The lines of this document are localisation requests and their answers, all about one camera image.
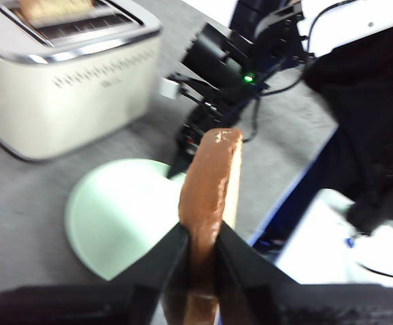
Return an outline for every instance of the light green plate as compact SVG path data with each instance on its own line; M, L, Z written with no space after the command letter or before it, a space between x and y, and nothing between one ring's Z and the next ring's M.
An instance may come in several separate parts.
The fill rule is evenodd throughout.
M185 174L169 180L168 168L148 159L117 160L88 173L70 193L67 237L92 272L111 280L178 222Z

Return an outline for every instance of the green led light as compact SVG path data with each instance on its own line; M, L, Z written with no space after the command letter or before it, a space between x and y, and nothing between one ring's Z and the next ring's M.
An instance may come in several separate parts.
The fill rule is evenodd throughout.
M244 81L247 83L251 83L253 81L253 78L251 76L244 76Z
M243 81L245 83L253 84L255 82L255 74L253 72L248 72L244 75Z

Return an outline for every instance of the bread in toaster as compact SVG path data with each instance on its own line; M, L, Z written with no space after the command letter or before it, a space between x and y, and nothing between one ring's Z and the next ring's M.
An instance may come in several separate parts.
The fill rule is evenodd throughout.
M92 0L19 0L22 15L29 21L59 18L85 12L93 7Z
M235 225L241 147L238 129L205 133L181 190L180 222L190 234L190 290L184 325L212 325L217 310L214 292L214 244L222 220Z

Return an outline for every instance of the toaster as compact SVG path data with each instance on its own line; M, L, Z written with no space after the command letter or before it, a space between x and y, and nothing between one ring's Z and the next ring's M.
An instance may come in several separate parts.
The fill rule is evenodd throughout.
M28 22L0 0L0 143L26 160L59 156L147 112L159 20L130 0Z

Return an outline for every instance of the gray tabletop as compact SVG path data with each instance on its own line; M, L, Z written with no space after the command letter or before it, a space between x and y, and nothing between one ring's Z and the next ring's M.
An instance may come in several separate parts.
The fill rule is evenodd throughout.
M28 163L0 147L0 290L25 284L82 284L101 280L72 252L64 232L64 207L71 189L91 169L122 158L151 158L169 163L173 136L193 105L158 95L161 76L179 64L185 47L206 16L181 0L138 0L164 24L149 112L120 131L55 160ZM274 88L287 85L298 70L279 73ZM250 112L239 124L250 132ZM267 211L332 132L323 103L299 85L262 101L260 132L245 145L237 214L237 232L248 238Z

